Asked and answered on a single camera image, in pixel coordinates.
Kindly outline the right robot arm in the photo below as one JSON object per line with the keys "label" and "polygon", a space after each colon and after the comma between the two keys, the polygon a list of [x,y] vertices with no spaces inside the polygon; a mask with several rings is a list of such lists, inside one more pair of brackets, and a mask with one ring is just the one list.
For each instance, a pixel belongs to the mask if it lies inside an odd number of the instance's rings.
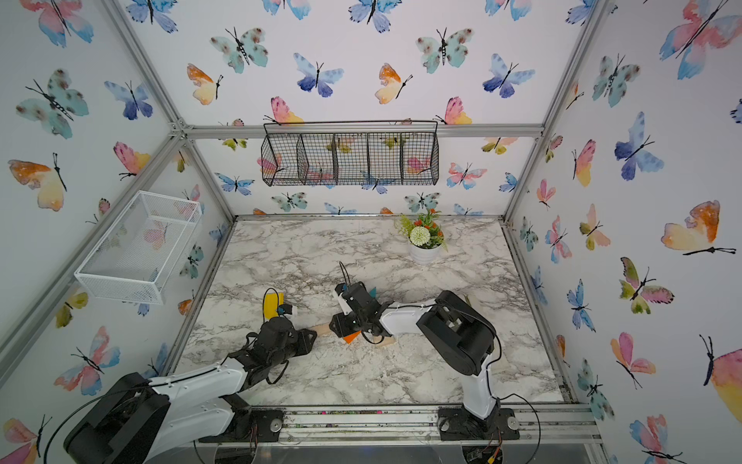
{"label": "right robot arm", "polygon": [[362,336],[381,346],[402,334],[420,334],[459,374],[463,404],[438,411],[443,441],[520,438],[515,413],[492,393],[489,369],[504,359],[497,331],[467,301],[444,290],[422,303],[382,304],[361,282],[338,284],[334,299],[341,311],[328,326],[340,338]]}

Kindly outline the long natural wood block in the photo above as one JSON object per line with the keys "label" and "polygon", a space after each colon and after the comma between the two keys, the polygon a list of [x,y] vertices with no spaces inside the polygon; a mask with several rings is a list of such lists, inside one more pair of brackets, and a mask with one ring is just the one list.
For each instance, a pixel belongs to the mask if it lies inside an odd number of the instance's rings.
{"label": "long natural wood block", "polygon": [[332,330],[330,329],[329,324],[314,326],[311,328],[311,330],[316,332],[318,336],[327,336],[328,334],[332,333]]}

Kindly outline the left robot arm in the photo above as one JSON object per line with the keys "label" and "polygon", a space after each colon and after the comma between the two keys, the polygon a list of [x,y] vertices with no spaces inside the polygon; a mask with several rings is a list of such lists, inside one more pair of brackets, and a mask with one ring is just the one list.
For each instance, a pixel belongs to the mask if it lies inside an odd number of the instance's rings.
{"label": "left robot arm", "polygon": [[240,429],[248,405],[240,394],[276,367],[309,354],[317,338],[274,317],[223,361],[185,374],[120,378],[69,432],[63,448],[76,463],[144,463],[206,437]]}

